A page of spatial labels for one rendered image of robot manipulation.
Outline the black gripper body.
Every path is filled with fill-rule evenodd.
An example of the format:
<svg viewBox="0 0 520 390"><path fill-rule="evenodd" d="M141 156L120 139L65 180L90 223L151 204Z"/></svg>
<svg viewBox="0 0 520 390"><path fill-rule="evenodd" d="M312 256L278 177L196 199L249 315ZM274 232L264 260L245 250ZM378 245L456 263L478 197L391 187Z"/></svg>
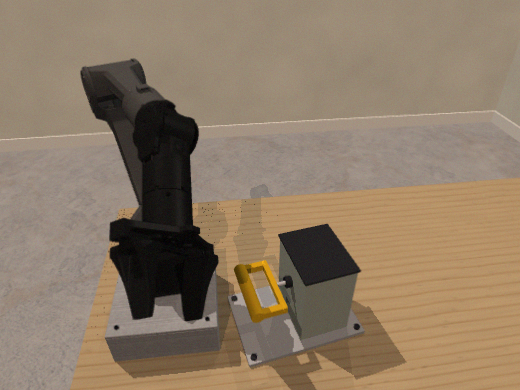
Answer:
<svg viewBox="0 0 520 390"><path fill-rule="evenodd" d="M109 241L118 243L133 235L161 242L162 251L182 256L214 254L214 245L199 234L200 228L193 225L192 196L178 189L159 189L142 197L142 221L110 222Z"/></svg>

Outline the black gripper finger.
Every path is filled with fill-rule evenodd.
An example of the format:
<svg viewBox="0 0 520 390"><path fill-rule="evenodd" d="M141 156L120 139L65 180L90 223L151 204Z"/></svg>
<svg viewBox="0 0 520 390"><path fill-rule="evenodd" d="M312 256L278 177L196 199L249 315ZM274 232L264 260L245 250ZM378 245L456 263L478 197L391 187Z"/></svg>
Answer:
<svg viewBox="0 0 520 390"><path fill-rule="evenodd" d="M153 317L155 281L163 243L131 235L110 248L127 294L133 320Z"/></svg>
<svg viewBox="0 0 520 390"><path fill-rule="evenodd" d="M202 319L208 287L219 263L218 255L193 254L186 256L183 263L173 265L180 286L185 321Z"/></svg>

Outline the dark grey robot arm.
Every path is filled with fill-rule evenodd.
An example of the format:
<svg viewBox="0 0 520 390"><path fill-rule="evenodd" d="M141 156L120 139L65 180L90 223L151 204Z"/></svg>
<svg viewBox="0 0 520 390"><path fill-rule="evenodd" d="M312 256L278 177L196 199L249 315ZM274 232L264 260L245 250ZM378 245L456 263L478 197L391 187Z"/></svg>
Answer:
<svg viewBox="0 0 520 390"><path fill-rule="evenodd" d="M115 136L137 198L131 220L142 221L142 197L150 191L178 189L192 196L190 155L199 137L195 120L179 114L173 102L146 84L135 58L83 66L80 74L92 112ZM180 294L173 265L183 260L185 256L161 251L155 298Z"/></svg>

